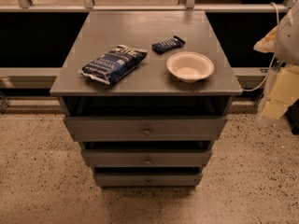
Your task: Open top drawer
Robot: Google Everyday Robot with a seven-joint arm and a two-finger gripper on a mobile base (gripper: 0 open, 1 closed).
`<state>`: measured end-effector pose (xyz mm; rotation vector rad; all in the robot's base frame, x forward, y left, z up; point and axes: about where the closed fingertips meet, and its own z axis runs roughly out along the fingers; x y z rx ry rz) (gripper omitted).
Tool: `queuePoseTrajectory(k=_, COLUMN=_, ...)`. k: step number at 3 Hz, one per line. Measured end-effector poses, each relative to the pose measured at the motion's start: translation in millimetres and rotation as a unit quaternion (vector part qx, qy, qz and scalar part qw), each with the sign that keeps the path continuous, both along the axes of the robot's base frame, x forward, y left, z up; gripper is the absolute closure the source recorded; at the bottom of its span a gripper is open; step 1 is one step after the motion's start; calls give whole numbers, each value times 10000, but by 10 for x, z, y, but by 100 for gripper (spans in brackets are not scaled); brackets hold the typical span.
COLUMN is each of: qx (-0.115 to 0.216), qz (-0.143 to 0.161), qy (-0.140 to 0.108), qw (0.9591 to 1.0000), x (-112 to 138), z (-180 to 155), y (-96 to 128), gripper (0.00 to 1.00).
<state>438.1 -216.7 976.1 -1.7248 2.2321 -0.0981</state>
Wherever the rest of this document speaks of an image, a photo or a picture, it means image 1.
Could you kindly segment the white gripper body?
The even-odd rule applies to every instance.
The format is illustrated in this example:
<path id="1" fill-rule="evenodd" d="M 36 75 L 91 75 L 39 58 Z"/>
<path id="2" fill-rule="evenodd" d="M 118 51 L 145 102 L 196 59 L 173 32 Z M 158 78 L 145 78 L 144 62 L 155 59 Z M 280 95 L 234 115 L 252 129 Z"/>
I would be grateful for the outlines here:
<path id="1" fill-rule="evenodd" d="M 287 64 L 271 71 L 258 106 L 260 122 L 275 122 L 299 99 L 299 65 Z"/>

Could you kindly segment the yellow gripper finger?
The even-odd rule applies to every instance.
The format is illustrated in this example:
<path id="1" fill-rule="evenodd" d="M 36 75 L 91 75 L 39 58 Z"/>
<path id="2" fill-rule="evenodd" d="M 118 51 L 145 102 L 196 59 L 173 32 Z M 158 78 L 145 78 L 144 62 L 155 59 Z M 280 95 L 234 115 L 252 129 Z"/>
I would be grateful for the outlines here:
<path id="1" fill-rule="evenodd" d="M 261 53 L 274 53 L 277 30 L 278 28 L 274 27 L 264 38 L 262 38 L 253 46 L 253 49 Z"/>

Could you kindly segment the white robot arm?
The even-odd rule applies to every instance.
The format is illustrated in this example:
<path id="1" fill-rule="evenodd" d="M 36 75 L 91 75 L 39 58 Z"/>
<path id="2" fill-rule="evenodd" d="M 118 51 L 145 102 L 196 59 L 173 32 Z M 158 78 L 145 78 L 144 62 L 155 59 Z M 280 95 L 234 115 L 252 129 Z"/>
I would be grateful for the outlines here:
<path id="1" fill-rule="evenodd" d="M 262 119 L 278 120 L 299 100 L 299 1 L 253 49 L 272 52 L 286 64 L 270 78 L 259 107 Z"/>

